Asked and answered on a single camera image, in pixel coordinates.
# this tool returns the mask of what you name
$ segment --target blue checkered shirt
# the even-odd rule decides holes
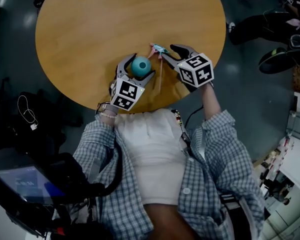
[[[192,156],[187,154],[178,211],[202,239],[230,239],[231,226],[225,219],[221,193],[244,198],[258,234],[263,226],[264,199],[253,177],[250,156],[237,139],[234,123],[232,116],[224,111],[189,133]],[[205,158],[200,154],[204,135]],[[94,205],[84,202],[70,205],[68,209],[72,221],[85,222],[90,214],[93,220],[109,229],[115,239],[146,239],[154,226],[144,210],[134,169],[119,132],[96,116],[96,120],[85,127],[74,158],[91,183],[99,182],[107,187],[117,168],[115,140],[122,149],[120,185],[110,195],[97,197]],[[185,188],[190,189],[190,193],[183,191]]]

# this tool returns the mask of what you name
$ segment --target round wooden table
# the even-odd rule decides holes
[[[220,0],[45,0],[35,44],[45,74],[59,91],[96,109],[110,101],[117,64],[133,53],[147,57],[149,43],[170,51],[170,44],[191,46],[215,66],[225,24]],[[150,60],[155,77],[130,113],[156,110],[189,94],[165,63],[159,92],[160,61],[157,55]]]

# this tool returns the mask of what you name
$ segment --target shirt button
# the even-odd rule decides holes
[[[182,192],[183,192],[185,195],[189,195],[190,192],[191,192],[191,190],[190,190],[190,188],[185,187],[185,188],[182,190]]]

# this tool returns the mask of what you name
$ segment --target gray floor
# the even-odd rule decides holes
[[[262,14],[278,6],[278,0],[221,0],[227,22],[239,22],[246,17]],[[37,9],[33,0],[0,0],[0,83],[10,77],[10,96],[21,91],[36,93],[55,102],[59,91],[51,84],[38,61],[35,47]],[[274,75],[258,70],[259,59],[282,44],[257,39],[233,46],[225,40],[221,58],[215,68],[215,91],[223,109],[236,119],[238,137],[256,160],[276,147],[285,135],[288,114],[293,100],[292,71]],[[94,111],[67,99],[63,112],[81,114],[84,124],[93,120]],[[199,93],[192,93],[173,105],[185,119],[201,106]],[[195,114],[190,127],[203,120]],[[62,152],[73,153],[84,127],[66,127],[67,141]]]

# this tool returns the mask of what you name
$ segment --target black pants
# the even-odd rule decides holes
[[[264,38],[269,41],[289,43],[293,34],[298,33],[295,26],[286,23],[294,17],[289,13],[268,13],[244,19],[230,33],[234,45]]]

